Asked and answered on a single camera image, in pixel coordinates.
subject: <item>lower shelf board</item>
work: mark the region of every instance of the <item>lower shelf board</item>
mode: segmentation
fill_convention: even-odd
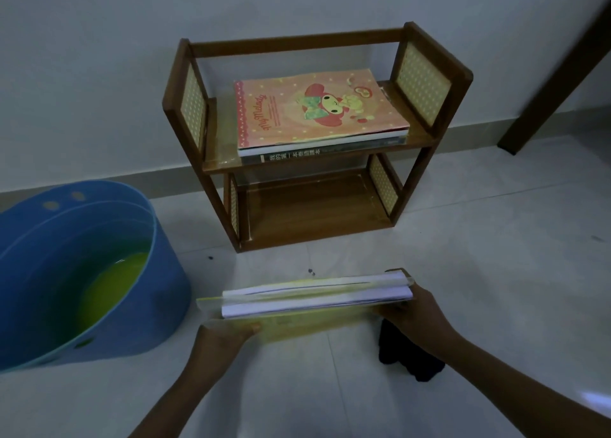
[[[365,169],[238,189],[242,251],[392,227]]]

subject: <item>black object on floor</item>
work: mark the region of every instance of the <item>black object on floor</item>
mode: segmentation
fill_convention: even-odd
[[[446,365],[414,344],[386,319],[382,321],[378,346],[378,359],[382,364],[399,361],[419,382],[428,382]]]

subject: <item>small wooden rack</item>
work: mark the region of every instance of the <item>small wooden rack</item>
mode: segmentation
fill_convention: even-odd
[[[319,155],[368,155],[360,169],[238,184],[235,100],[209,98],[197,59],[398,42],[389,80],[379,86],[410,123],[402,145]],[[414,23],[403,28],[211,43],[179,42],[163,109],[237,252],[393,227],[466,94],[471,71]],[[405,184],[386,151],[420,149]],[[286,168],[310,157],[274,161]],[[224,175],[221,200],[210,175]]]

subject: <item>forearm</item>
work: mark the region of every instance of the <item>forearm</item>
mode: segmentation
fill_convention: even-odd
[[[214,385],[196,386],[184,374],[157,401],[140,425],[129,438],[176,438],[190,418],[191,414],[202,401],[202,398]]]
[[[524,436],[611,436],[610,419],[532,380],[463,338],[444,357]]]

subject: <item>person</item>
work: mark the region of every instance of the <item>person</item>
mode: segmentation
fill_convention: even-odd
[[[413,300],[382,305],[375,311],[466,378],[524,436],[611,437],[611,419],[554,392],[469,342],[450,325],[429,291],[416,283],[411,290]],[[185,369],[130,438],[178,437],[197,404],[259,329],[247,326],[230,334],[199,327]]]

